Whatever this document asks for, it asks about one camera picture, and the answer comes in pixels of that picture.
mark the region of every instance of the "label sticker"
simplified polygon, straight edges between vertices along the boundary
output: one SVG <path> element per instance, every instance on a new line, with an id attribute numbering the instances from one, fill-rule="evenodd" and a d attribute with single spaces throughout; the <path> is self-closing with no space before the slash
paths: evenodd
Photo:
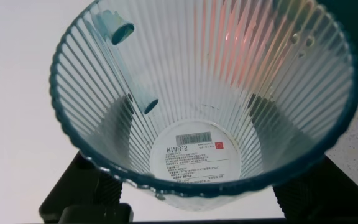
<path id="1" fill-rule="evenodd" d="M 156 178 L 191 184 L 237 180 L 241 166 L 236 145 L 214 124 L 175 123 L 154 142 L 150 170 Z"/>

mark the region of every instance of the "round white label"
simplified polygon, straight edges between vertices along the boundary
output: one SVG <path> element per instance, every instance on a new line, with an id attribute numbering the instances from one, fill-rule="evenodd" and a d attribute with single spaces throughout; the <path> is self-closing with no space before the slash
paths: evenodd
<path id="1" fill-rule="evenodd" d="M 152 146 L 150 170 L 156 178 L 191 184 L 237 180 L 237 143 L 207 121 L 181 121 L 166 128 Z"/>

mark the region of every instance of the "ribbed glass cup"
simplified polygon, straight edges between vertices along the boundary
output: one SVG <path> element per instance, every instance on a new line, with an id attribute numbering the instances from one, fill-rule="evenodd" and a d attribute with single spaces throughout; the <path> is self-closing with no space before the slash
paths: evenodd
<path id="1" fill-rule="evenodd" d="M 51 67 L 64 132 L 102 171 L 208 210 L 307 170 L 346 130 L 358 66 L 312 0 L 101 0 Z"/>

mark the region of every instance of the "water droplet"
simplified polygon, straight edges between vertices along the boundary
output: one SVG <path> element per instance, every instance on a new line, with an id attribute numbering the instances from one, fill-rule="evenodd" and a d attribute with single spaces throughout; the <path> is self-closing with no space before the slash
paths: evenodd
<path id="1" fill-rule="evenodd" d="M 306 53 L 304 52 L 304 51 L 301 51 L 301 52 L 299 52 L 299 54 L 298 54 L 298 58 L 302 58 L 302 57 L 304 57 L 306 55 Z"/>
<path id="2" fill-rule="evenodd" d="M 164 197 L 162 194 L 160 194 L 160 193 L 156 193 L 156 194 L 155 194 L 155 197 L 156 197 L 157 199 L 159 199 L 159 200 L 165 200 L 165 197 Z"/>
<path id="3" fill-rule="evenodd" d="M 291 42 L 293 43 L 293 44 L 296 44 L 296 43 L 298 43 L 298 40 L 299 40 L 299 35 L 298 34 L 294 34 L 294 35 L 292 35 L 292 37 L 291 37 Z"/>
<path id="4" fill-rule="evenodd" d="M 309 36 L 309 37 L 306 39 L 306 46 L 307 46 L 307 47 L 311 47 L 311 46 L 313 46 L 313 44 L 314 44 L 314 37 Z"/>

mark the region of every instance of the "white backdrop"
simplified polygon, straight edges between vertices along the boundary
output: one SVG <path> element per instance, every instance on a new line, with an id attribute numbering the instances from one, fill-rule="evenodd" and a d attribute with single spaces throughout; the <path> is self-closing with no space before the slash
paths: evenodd
<path id="1" fill-rule="evenodd" d="M 0 223 L 40 223 L 38 208 L 77 150 L 54 117 L 52 55 L 90 0 L 0 0 Z M 124 186 L 134 220 L 283 217 L 271 188 L 211 212 L 184 212 Z"/>

